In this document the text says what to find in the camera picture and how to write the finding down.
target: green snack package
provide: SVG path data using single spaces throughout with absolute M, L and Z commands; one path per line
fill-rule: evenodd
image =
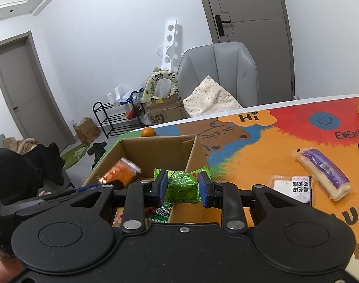
M 160 169 L 155 169 L 154 179 L 160 173 Z M 202 167 L 191 173 L 183 171 L 168 170 L 168 190 L 165 196 L 165 202 L 175 203 L 198 203 L 201 202 L 199 193 L 199 173 L 205 171 L 210 177 L 210 170 L 207 166 Z
M 172 208 L 173 204 L 164 202 L 161 207 L 157 208 L 153 214 L 148 216 L 148 219 L 153 222 L 168 222 Z

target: door handle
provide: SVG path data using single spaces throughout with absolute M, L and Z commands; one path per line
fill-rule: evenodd
M 218 28 L 219 36 L 220 37 L 225 36 L 224 29 L 223 29 L 223 23 L 231 23 L 231 21 L 230 20 L 221 21 L 220 15 L 216 15 L 215 22 L 216 22 L 216 27 Z

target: blue smiley face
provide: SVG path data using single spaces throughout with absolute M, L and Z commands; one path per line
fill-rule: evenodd
M 339 119 L 327 112 L 313 113 L 309 117 L 309 121 L 315 127 L 322 130 L 334 130 L 339 127 Z

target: blue gripper pad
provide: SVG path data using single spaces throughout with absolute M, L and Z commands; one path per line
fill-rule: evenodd
M 166 195 L 166 191 L 168 189 L 168 172 L 167 171 L 161 171 L 160 172 L 161 179 L 159 179 L 159 187 L 158 187 L 158 201 L 159 201 L 159 206 L 163 205 L 164 200 L 165 200 L 165 195 Z
M 198 184 L 199 184 L 199 193 L 201 196 L 201 201 L 202 201 L 202 205 L 203 207 L 207 207 L 210 206 L 210 201 L 209 198 L 207 196 L 207 183 L 208 181 L 210 182 L 210 179 L 208 178 L 208 175 L 205 171 L 201 171 L 201 173 L 199 173 L 199 180 L 198 180 Z

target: orange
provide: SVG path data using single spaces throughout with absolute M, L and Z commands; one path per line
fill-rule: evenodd
M 156 136 L 156 131 L 151 127 L 145 127 L 141 130 L 140 133 L 141 137 L 150 137 L 150 136 Z

